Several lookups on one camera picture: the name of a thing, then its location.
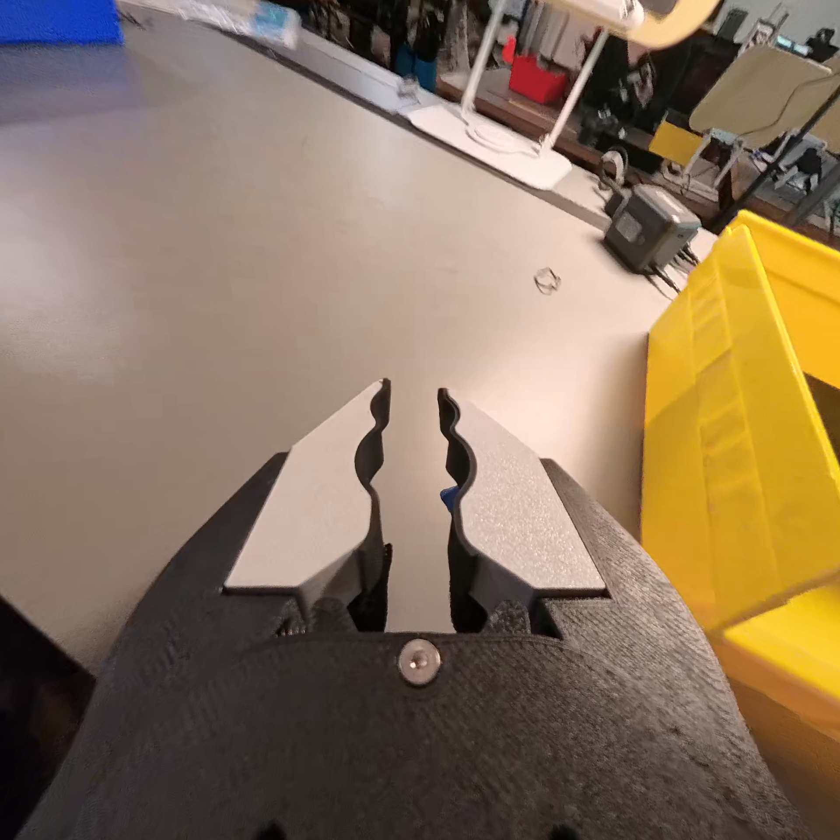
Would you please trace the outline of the black power bank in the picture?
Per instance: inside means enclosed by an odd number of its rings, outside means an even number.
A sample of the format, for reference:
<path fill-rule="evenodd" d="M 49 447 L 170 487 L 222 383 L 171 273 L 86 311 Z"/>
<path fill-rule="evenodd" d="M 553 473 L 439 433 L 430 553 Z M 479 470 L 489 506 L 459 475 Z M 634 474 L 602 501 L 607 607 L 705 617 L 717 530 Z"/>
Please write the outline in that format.
<path fill-rule="evenodd" d="M 605 248 L 637 274 L 664 270 L 689 248 L 700 218 L 656 184 L 621 187 L 607 199 Z"/>

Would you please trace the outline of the large blue bin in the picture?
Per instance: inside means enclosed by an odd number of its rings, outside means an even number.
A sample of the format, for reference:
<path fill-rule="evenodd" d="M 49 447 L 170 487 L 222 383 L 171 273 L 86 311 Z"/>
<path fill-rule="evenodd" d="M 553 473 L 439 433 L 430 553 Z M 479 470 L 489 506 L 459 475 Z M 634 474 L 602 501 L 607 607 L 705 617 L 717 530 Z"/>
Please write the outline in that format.
<path fill-rule="evenodd" d="M 1 1 L 1 45 L 120 46 L 113 1 Z"/>

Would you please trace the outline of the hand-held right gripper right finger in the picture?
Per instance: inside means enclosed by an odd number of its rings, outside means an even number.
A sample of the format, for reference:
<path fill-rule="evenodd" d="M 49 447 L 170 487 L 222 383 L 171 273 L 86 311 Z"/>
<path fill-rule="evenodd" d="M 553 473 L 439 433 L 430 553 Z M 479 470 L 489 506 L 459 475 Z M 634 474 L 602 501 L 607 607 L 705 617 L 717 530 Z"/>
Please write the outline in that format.
<path fill-rule="evenodd" d="M 437 405 L 455 486 L 449 603 L 498 606 L 604 596 L 607 586 L 538 455 L 472 401 L 440 388 Z"/>

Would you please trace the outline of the white base lamp stand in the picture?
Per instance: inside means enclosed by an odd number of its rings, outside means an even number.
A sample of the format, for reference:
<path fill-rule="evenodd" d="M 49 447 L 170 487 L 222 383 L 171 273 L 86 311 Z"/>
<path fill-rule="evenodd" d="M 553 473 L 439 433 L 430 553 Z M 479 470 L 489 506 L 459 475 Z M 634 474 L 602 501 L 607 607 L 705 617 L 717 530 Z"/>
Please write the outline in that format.
<path fill-rule="evenodd" d="M 609 35 L 632 32 L 644 22 L 645 11 L 638 1 L 554 2 L 556 6 L 567 7 L 571 12 L 589 18 L 600 26 L 601 32 L 574 79 L 551 132 L 536 142 L 482 117 L 475 109 L 478 87 L 507 5 L 507 2 L 496 2 L 492 9 L 460 104 L 418 108 L 409 113 L 408 119 L 420 133 L 522 185 L 548 191 L 571 171 L 571 162 L 555 151 L 554 145 L 581 97 Z"/>

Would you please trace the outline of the wooden work table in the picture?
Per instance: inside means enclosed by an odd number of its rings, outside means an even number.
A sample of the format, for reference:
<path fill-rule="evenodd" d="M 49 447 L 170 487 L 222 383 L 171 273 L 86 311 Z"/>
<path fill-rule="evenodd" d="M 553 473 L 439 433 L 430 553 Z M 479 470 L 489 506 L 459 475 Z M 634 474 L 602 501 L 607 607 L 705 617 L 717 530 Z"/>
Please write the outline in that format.
<path fill-rule="evenodd" d="M 510 90 L 509 76 L 507 69 L 488 71 L 479 85 L 476 109 L 479 115 L 494 119 L 528 139 L 540 140 L 551 129 L 559 110 Z M 594 126 L 593 122 L 574 114 L 555 144 L 556 149 L 574 165 L 590 173 L 595 173 L 608 151 L 622 150 L 626 158 L 627 183 L 662 186 L 693 211 L 706 227 L 720 212 L 734 204 L 769 165 L 763 156 L 754 157 L 749 150 L 741 150 L 731 168 L 723 171 L 735 147 L 711 139 L 697 157 L 694 157 L 694 150 L 689 150 L 688 157 L 693 163 L 685 172 L 682 164 L 650 150 L 654 141 L 651 134 L 632 125 L 603 123 Z M 828 183 L 838 166 L 838 157 L 820 153 L 822 175 L 812 181 L 811 190 L 806 191 L 805 173 L 792 164 L 802 157 L 806 145 L 804 141 L 798 148 L 787 146 L 784 149 L 782 169 L 760 185 L 745 206 L 748 210 L 781 224 L 799 205 L 816 194 L 819 187 Z"/>

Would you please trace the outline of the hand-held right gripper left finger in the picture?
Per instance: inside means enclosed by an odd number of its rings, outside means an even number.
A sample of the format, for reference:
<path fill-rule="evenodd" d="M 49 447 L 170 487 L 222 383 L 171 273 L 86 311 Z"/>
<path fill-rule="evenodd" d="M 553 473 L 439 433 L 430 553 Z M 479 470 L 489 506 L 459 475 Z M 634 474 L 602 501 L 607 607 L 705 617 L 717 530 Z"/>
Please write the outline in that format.
<path fill-rule="evenodd" d="M 234 594 L 291 595 L 302 611 L 323 597 L 345 606 L 383 576 L 382 434 L 392 384 L 374 381 L 288 451 L 224 583 Z"/>

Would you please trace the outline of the beige folding panel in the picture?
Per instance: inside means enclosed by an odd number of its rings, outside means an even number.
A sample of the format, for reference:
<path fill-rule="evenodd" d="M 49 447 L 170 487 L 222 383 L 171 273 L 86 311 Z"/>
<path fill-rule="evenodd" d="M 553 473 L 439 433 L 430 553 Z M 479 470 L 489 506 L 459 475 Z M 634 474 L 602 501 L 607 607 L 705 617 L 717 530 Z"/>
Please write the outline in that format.
<path fill-rule="evenodd" d="M 800 130 L 838 89 L 839 55 L 819 64 L 768 45 L 736 58 L 689 116 L 698 134 L 732 135 L 750 150 Z"/>

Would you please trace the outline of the clear plastic bag blue label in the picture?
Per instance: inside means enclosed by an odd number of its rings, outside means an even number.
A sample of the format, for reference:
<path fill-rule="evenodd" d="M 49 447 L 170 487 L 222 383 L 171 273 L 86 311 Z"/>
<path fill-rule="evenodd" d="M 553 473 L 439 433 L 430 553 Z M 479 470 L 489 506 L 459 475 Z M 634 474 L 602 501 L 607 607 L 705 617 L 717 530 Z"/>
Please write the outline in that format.
<path fill-rule="evenodd" d="M 268 46 L 295 49 L 302 31 L 299 12 L 258 1 L 117 1 L 122 13 L 150 11 L 204 25 Z"/>

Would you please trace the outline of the beige framed black panel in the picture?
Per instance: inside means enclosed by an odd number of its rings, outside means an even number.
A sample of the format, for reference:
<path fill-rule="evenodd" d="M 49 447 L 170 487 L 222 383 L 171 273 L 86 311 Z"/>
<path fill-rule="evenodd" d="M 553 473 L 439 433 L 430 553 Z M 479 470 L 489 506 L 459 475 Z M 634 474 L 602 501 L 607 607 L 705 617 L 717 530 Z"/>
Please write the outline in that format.
<path fill-rule="evenodd" d="M 648 50 L 678 44 L 713 17 L 718 1 L 543 1 Z"/>

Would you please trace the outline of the red plastic bin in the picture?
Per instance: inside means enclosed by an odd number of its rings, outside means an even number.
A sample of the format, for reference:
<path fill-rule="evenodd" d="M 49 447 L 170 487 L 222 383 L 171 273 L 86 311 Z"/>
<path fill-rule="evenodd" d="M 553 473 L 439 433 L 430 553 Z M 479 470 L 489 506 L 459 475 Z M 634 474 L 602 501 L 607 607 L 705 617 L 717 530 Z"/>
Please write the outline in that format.
<path fill-rule="evenodd" d="M 513 38 L 504 56 L 511 58 L 508 89 L 542 106 L 559 105 L 571 87 L 572 70 L 527 50 L 524 38 Z"/>

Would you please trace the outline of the black light stand pole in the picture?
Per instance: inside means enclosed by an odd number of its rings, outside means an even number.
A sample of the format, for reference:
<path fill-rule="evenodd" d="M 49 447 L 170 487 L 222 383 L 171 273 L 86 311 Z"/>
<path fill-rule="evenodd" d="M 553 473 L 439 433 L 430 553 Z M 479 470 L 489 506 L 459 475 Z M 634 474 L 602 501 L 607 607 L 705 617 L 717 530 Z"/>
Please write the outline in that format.
<path fill-rule="evenodd" d="M 806 135 L 811 133 L 812 129 L 828 114 L 831 108 L 835 106 L 838 100 L 839 86 L 836 86 L 834 91 L 818 107 L 813 115 L 804 122 L 798 133 L 790 140 L 789 144 L 793 147 L 799 145 Z M 773 179 L 776 173 L 781 170 L 784 152 L 786 151 L 787 149 L 780 147 L 779 152 L 773 159 L 772 163 L 750 183 L 748 188 L 737 199 L 734 199 L 729 205 L 723 207 L 717 216 L 712 218 L 712 220 L 707 224 L 707 228 L 710 232 L 719 235 L 722 233 L 723 229 L 730 224 L 735 216 L 741 212 L 741 210 L 748 208 L 750 202 L 761 186 L 768 180 Z"/>

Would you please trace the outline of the yellow bin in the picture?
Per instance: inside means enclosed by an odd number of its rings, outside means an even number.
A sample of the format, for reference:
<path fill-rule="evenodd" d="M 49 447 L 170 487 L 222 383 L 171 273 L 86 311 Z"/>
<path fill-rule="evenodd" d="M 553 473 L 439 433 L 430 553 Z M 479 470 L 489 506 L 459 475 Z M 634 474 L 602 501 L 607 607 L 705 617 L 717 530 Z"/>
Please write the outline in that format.
<path fill-rule="evenodd" d="M 839 256 L 741 212 L 648 335 L 641 536 L 838 838 Z"/>

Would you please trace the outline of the blue floor bin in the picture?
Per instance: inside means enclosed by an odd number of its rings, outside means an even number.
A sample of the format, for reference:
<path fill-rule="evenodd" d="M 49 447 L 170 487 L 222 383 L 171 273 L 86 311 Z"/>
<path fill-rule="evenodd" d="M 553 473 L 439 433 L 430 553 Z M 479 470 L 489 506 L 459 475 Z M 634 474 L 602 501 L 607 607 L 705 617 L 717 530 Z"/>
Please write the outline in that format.
<path fill-rule="evenodd" d="M 420 88 L 435 93 L 437 87 L 437 57 L 418 56 L 408 44 L 401 44 L 392 58 L 392 71 L 399 77 L 415 78 Z"/>

